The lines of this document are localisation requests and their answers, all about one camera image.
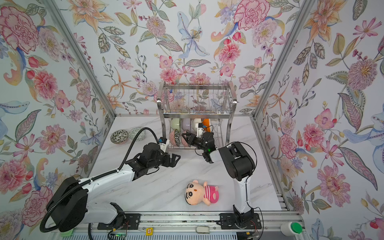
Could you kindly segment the dark patterned bowl back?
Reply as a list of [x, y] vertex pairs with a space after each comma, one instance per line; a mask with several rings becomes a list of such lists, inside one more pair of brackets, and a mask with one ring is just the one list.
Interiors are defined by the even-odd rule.
[[112, 133], [110, 140], [113, 144], [123, 144], [129, 138], [129, 132], [127, 130], [117, 130]]

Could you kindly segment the lilac purple bowl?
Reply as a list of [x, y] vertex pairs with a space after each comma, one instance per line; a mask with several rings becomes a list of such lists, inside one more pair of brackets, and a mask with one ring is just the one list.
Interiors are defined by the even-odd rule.
[[182, 119], [181, 120], [181, 125], [182, 125], [183, 131], [189, 131], [189, 132], [192, 131], [191, 119]]

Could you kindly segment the dark patterned bowl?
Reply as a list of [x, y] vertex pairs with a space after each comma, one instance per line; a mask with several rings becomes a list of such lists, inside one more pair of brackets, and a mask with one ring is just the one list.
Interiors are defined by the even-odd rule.
[[181, 144], [180, 141], [180, 131], [174, 129], [170, 132], [170, 142], [174, 147], [179, 147]]
[[129, 132], [127, 130], [117, 130], [112, 133], [110, 140], [113, 144], [123, 144], [129, 138]]
[[189, 131], [184, 131], [181, 135], [180, 135], [180, 140], [181, 140], [181, 144], [184, 146], [184, 147], [190, 147], [190, 145], [188, 144], [188, 142], [185, 140], [185, 138], [183, 137], [183, 134], [188, 134]]

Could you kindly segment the steel two-tier dish rack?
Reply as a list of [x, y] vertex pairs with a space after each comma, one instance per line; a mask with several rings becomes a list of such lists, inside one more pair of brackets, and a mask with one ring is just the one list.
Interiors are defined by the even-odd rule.
[[189, 131], [192, 131], [193, 120], [210, 120], [209, 128], [215, 134], [216, 146], [224, 146], [230, 142], [231, 127], [237, 108], [237, 94], [233, 82], [210, 85], [170, 85], [161, 82], [156, 97], [159, 117], [162, 124], [162, 136], [168, 138], [173, 128], [167, 129], [166, 123], [179, 120], [182, 133], [182, 120], [190, 120]]

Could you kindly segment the white bowl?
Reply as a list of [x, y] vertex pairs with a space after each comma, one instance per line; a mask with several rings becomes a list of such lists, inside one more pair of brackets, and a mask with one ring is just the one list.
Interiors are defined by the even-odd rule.
[[211, 125], [210, 119], [203, 119], [202, 124], [203, 124], [203, 129], [205, 132], [210, 133], [212, 131], [212, 125]]

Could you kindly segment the aluminium corner post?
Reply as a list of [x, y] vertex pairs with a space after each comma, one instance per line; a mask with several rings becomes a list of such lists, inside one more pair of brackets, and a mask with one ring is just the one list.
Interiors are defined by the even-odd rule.
[[263, 91], [263, 94], [261, 96], [261, 99], [255, 109], [255, 112], [253, 114], [253, 120], [256, 120], [260, 115], [262, 115], [263, 108], [267, 102], [268, 96], [281, 72], [283, 67], [285, 66], [285, 63], [290, 55], [290, 52], [294, 48], [294, 44], [298, 38], [298, 35], [308, 17], [310, 14], [311, 8], [313, 7], [314, 2], [307, 0], [303, 1], [303, 4], [298, 12], [298, 16], [293, 24], [293, 27], [291, 29], [291, 34], [286, 40], [286, 43], [284, 47], [282, 48], [282, 52], [277, 58], [277, 63], [274, 68], [274, 70], [271, 73], [271, 77], [267, 82], [267, 85]]
[[47, 8], [55, 24], [58, 25], [58, 29], [63, 34], [64, 40], [69, 44], [79, 66], [85, 72], [96, 94], [98, 94], [98, 96], [100, 97], [100, 101], [103, 104], [106, 112], [112, 117], [112, 120], [114, 120], [117, 114], [115, 110], [113, 110], [112, 105], [107, 99], [107, 95], [104, 93], [96, 75], [94, 74], [92, 68], [90, 67], [88, 61], [86, 60], [81, 47], [78, 45], [71, 29], [69, 28], [67, 22], [65, 21], [57, 4], [55, 3], [55, 1], [47, 1], [47, 0], [43, 0], [43, 4]]

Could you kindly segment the light green bowl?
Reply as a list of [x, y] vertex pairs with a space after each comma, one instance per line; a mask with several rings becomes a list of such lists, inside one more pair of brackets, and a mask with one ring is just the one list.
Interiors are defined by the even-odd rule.
[[171, 129], [181, 131], [181, 119], [180, 118], [173, 118], [171, 119]]

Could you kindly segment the cream bowl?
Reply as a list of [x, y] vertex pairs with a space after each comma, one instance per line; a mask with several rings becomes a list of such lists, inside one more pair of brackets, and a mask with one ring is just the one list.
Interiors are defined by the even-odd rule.
[[192, 127], [195, 131], [199, 128], [199, 124], [202, 123], [202, 119], [193, 119]]

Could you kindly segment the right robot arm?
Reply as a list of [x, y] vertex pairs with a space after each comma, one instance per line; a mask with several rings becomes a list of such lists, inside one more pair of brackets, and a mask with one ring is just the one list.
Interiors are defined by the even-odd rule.
[[240, 142], [233, 142], [217, 148], [211, 132], [202, 133], [200, 137], [193, 133], [183, 133], [182, 138], [198, 150], [206, 162], [212, 164], [214, 160], [224, 163], [227, 173], [234, 180], [235, 203], [233, 212], [219, 214], [218, 224], [223, 230], [230, 229], [262, 229], [260, 217], [249, 203], [249, 180], [256, 169], [256, 163]]

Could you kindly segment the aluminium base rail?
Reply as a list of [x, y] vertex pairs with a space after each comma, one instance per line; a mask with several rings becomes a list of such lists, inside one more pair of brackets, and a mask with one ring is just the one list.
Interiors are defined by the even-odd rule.
[[154, 231], [192, 231], [197, 227], [209, 227], [210, 231], [236, 232], [279, 232], [281, 226], [288, 223], [298, 223], [303, 230], [304, 221], [297, 212], [292, 211], [263, 211], [254, 210], [254, 217], [245, 223], [235, 221], [232, 212], [127, 212], [126, 220], [120, 227], [112, 224], [92, 222], [97, 230], [143, 231], [153, 228]]

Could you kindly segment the pale green patterned bowl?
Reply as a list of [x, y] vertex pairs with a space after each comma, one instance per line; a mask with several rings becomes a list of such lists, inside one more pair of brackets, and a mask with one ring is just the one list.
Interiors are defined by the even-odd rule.
[[[138, 134], [138, 132], [142, 129], [142, 127], [135, 127], [135, 128], [132, 128], [130, 131], [129, 131], [129, 139], [130, 140], [134, 140], [136, 135]], [[142, 131], [140, 132], [139, 136], [137, 137], [137, 141], [143, 141], [146, 137], [146, 131]]]

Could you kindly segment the grey clip on rail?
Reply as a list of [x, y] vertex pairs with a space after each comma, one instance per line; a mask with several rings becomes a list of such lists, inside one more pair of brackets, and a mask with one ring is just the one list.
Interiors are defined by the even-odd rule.
[[210, 227], [208, 227], [208, 226], [197, 226], [196, 227], [196, 233], [197, 234], [209, 234], [210, 233]]

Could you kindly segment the right aluminium corner post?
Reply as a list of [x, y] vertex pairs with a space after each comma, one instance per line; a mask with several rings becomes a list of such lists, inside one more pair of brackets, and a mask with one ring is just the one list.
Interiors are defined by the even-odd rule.
[[277, 63], [274, 68], [274, 70], [271, 73], [271, 77], [267, 82], [267, 85], [263, 91], [263, 94], [261, 96], [261, 99], [255, 109], [255, 112], [253, 114], [253, 120], [256, 120], [260, 115], [262, 115], [263, 108], [267, 102], [268, 96], [281, 72], [283, 67], [285, 66], [285, 63], [290, 55], [290, 52], [294, 48], [294, 44], [298, 38], [298, 35], [308, 17], [310, 14], [311, 8], [313, 7], [314, 2], [307, 0], [303, 1], [303, 4], [298, 12], [298, 16], [293, 24], [293, 27], [291, 29], [291, 34], [286, 40], [286, 43], [284, 47], [282, 48], [282, 52], [277, 58]]

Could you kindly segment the green tag on rail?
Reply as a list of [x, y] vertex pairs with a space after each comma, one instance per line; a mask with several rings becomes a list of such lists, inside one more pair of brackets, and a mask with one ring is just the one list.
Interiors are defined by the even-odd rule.
[[62, 232], [61, 233], [61, 237], [62, 238], [65, 238], [65, 237], [71, 237], [73, 234], [73, 229], [72, 230], [69, 230], [69, 231], [66, 231], [66, 232]]

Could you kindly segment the cartoon boy plush doll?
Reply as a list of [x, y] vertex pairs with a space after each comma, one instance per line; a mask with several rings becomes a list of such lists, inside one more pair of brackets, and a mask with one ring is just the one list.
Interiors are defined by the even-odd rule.
[[205, 205], [210, 206], [216, 204], [219, 201], [219, 187], [208, 185], [204, 182], [202, 185], [194, 180], [187, 184], [185, 190], [185, 200], [191, 205], [195, 206], [203, 202]]

